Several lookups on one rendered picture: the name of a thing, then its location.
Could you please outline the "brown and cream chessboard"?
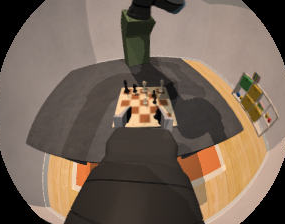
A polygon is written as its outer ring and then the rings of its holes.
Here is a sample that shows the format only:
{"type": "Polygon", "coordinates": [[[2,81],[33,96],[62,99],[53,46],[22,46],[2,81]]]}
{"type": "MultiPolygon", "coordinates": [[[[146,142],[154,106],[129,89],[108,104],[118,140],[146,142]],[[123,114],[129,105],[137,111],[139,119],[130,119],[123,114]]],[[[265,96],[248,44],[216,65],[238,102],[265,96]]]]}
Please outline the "brown and cream chessboard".
{"type": "Polygon", "coordinates": [[[133,93],[133,88],[128,88],[129,93],[125,93],[125,88],[122,88],[116,113],[120,114],[127,106],[132,106],[132,117],[129,123],[125,127],[129,128],[144,128],[144,127],[161,127],[158,124],[158,121],[154,119],[155,111],[157,107],[162,107],[169,117],[174,119],[173,126],[177,126],[176,118],[174,111],[171,105],[171,101],[166,90],[166,87],[163,87],[163,92],[160,93],[158,89],[160,87],[146,87],[147,92],[143,93],[143,87],[136,87],[137,92],[133,93]],[[157,104],[153,104],[152,92],[155,90],[157,104]],[[143,98],[147,98],[147,105],[144,105],[143,98]]]}

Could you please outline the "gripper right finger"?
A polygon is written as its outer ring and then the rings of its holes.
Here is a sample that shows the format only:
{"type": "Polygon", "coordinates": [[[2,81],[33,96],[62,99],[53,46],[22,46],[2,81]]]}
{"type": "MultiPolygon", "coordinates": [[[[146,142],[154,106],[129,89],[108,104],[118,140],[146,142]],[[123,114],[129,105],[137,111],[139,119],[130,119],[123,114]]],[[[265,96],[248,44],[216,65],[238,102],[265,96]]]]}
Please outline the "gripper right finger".
{"type": "Polygon", "coordinates": [[[168,117],[161,107],[157,108],[157,120],[162,129],[167,129],[172,133],[174,119],[172,117],[168,117]]]}

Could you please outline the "white pawn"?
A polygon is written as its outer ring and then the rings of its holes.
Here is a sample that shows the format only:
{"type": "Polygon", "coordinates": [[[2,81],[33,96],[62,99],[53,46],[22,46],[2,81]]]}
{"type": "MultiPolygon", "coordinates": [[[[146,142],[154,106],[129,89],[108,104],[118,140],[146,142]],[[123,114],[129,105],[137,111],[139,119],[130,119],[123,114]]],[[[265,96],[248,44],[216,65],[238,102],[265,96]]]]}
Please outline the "white pawn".
{"type": "Polygon", "coordinates": [[[147,104],[148,104],[148,102],[147,102],[146,100],[147,100],[147,98],[144,97],[144,102],[143,102],[144,105],[147,105],[147,104]]]}

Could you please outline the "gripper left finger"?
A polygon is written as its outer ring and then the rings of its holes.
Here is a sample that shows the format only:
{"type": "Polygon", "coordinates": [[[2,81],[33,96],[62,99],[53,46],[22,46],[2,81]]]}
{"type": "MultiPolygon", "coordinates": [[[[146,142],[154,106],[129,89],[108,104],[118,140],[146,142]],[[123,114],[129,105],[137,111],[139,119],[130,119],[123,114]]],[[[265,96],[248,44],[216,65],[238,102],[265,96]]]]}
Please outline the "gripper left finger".
{"type": "Polygon", "coordinates": [[[118,127],[125,127],[132,117],[132,106],[127,106],[119,115],[114,115],[114,130],[118,127]]]}

